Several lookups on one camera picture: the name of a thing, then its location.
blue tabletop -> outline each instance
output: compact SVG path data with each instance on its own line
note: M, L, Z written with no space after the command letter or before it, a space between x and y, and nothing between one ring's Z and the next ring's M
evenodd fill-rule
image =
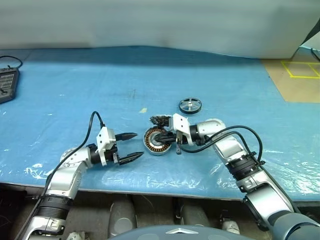
M21 58L17 96L0 105L0 182L45 184L61 154L78 146L98 111L115 133L120 156L144 150L150 116L179 113L186 97L202 110L191 124L218 118L246 125L263 141L265 167L295 201L320 199L320 108L285 102L257 59L155 47L1 50ZM5 67L5 59L0 67ZM99 132L95 120L88 143ZM250 148L256 139L242 131ZM81 188L93 191L240 199L235 180L213 149L95 166Z

robotic arm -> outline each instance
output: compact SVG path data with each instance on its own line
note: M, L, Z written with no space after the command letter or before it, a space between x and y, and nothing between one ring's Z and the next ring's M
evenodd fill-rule
M270 230L275 240L301 240L305 236L310 240L319 239L320 224L300 214L288 195L263 167L262 143L251 128L226 127L216 118L190 125L187 118L177 113L173 116L153 116L150 120L155 126L146 132L144 142L151 153L154 148L150 146L162 149L169 145L163 152L165 153L174 142L176 142L177 154L181 154L181 150L197 153L213 146L232 174L240 191L246 193L243 201L253 213L260 229ZM256 135L260 145L258 159L254 157L256 153L249 150L241 134L236 131L227 132L235 128L245 128ZM158 134L149 137L148 133L155 129ZM244 146L231 136L234 134L240 136ZM194 144L204 146L197 150L182 147L182 145L193 146Z
M60 159L62 164L52 173L49 182L46 183L45 193L22 239L59 240L60 238L57 237L64 233L67 215L78 192L83 174L95 164L101 163L105 166L107 162L114 162L123 165L139 158L143 152L134 152L125 157L119 157L116 144L117 141L129 140L136 135L132 132L115 135L112 129L101 124L100 132L96 137L97 145L89 144L78 150L71 148L63 153Z

silver arm segment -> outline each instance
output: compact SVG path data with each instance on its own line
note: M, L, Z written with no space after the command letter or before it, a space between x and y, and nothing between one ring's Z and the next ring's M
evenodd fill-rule
M210 137L225 128L222 121L214 120L198 123L198 133ZM215 124L216 132L212 126L204 127L212 124ZM300 240L306 235L312 240L319 239L320 224L305 215L295 213L290 200L257 164L253 154L247 152L235 137L227 136L213 147L236 179L241 192L246 193L244 203L250 208L258 225L266 226L272 232L274 240Z
M61 159L72 150L73 148L66 151ZM52 236L62 235L66 226L66 217L78 192L82 175L92 166L90 149L83 147L59 167L52 176L42 205L31 219L23 240L28 240L34 232Z
M105 166L108 161L112 161L122 165L139 158L143 152L133 152L119 158L116 145L116 141L125 141L136 135L133 132L115 135L112 129L103 126L96 137L97 146L90 144L76 152L74 152L76 148L67 150L60 158L60 161L64 162L54 172L22 239L59 239L57 236L64 232L66 218L77 195L83 174L94 164L101 163Z

gray cylinder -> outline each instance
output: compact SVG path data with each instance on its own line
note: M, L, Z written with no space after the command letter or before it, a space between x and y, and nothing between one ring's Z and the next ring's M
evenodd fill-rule
M128 199L113 202L110 209L108 238L137 228L137 218L133 203Z

blue table mat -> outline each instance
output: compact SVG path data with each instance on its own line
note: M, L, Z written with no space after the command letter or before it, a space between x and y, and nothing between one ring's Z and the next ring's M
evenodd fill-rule
M43 186L61 154L78 146L90 114L98 111L116 134L120 156L144 151L149 118L179 113L186 97L202 110L191 124L218 118L253 128L263 142L265 167L295 201L320 199L320 108L285 102L258 59L156 47L0 50L21 58L16 98L0 104L0 182ZM0 68L14 61L1 59ZM99 132L95 120L88 143ZM244 135L250 148L258 143ZM81 188L92 191L240 199L227 168L212 148L162 156L145 151L118 166L95 166Z

